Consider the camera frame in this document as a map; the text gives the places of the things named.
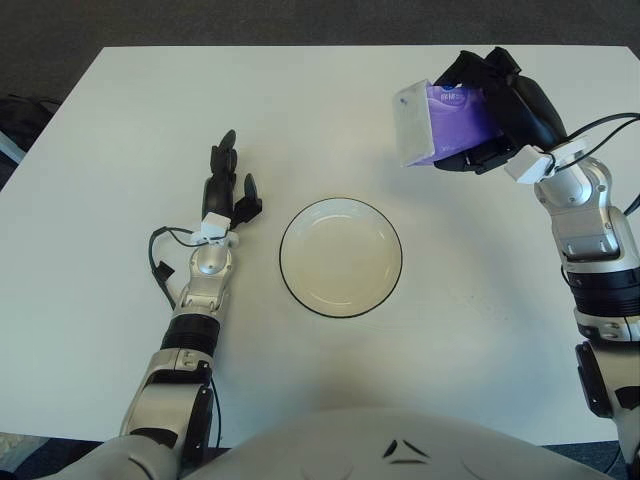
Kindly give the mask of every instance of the robotic hand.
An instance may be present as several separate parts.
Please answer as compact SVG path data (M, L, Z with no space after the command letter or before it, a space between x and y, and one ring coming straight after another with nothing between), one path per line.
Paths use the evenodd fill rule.
M638 250L625 215L610 205L609 171L580 153L586 147L578 138L582 132L567 136L544 92L519 73L503 49L485 59L462 52L436 83L481 88L504 135L440 160L436 167L484 173L511 159L508 173L520 183L535 184L536 197L552 218L563 272L576 300L578 328L588 339L576 349L587 403L597 415L613 418L629 476L640 478ZM197 247L190 260L191 279L178 302L164 284L172 270L155 265L150 249L152 272L174 313L129 407L122 436L52 479L169 480L201 462L217 398L210 376L232 271L229 249L238 241L231 230L261 210L250 176L245 198L233 205L234 141L229 132L213 147L201 231L193 234L195 244L190 245ZM154 235L171 230L164 227ZM462 421L360 409L316 414L256 437L188 478L608 477Z

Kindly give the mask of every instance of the purple tissue box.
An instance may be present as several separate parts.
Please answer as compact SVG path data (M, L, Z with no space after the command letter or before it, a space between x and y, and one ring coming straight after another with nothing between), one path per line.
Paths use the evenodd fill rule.
M414 165L431 165L501 134L480 90L427 86L435 153Z

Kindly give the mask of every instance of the silver robot arm segment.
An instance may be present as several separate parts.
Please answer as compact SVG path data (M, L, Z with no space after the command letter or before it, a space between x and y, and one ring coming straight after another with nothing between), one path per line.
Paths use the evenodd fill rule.
M593 413L615 422L622 454L636 478L640 256L633 234L627 218L610 203L609 170L593 158L537 181L534 190L551 215L565 279L576 301L574 316L588 339L576 347L585 398Z

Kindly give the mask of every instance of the white table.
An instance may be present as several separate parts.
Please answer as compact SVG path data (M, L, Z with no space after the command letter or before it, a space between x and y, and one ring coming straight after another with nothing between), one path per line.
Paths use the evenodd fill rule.
M538 444L615 438L584 403L573 299L531 188L501 169L395 159L392 95L436 78L459 50L104 49L0 194L0 431L118 433L170 317L148 235L197 225L210 146L234 128L238 174L253 172L264 212L238 228L216 353L225 446L361 405L464 417ZM640 63L626 48L509 50L570 131L640 108ZM639 151L629 129L599 152L623 208L637 194ZM390 219L405 258L387 301L351 320L297 303L277 256L300 209L343 195ZM158 247L178 270L176 292L190 252L170 239Z

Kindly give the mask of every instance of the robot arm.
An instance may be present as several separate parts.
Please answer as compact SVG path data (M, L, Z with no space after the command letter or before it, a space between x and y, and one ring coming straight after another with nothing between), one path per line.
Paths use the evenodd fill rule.
M508 52L462 52L436 84L482 88L503 137L440 160L445 170L484 173L507 160L519 183L534 184L551 216L567 284L576 301L576 347L589 408L612 418L632 478L640 478L640 256L624 214L611 205L611 174L583 138L567 137L542 89L519 75Z
M189 261L190 280L178 300L171 301L171 323L125 415L121 436L48 478L173 480L202 462L215 398L213 353L233 271L230 249L238 244L231 230L262 211L251 175L245 179L245 197L233 205L234 143L232 130L212 148L201 229L191 236L192 246L197 247ZM164 227L154 235L166 231ZM153 259L152 269L168 294L167 275L158 275Z

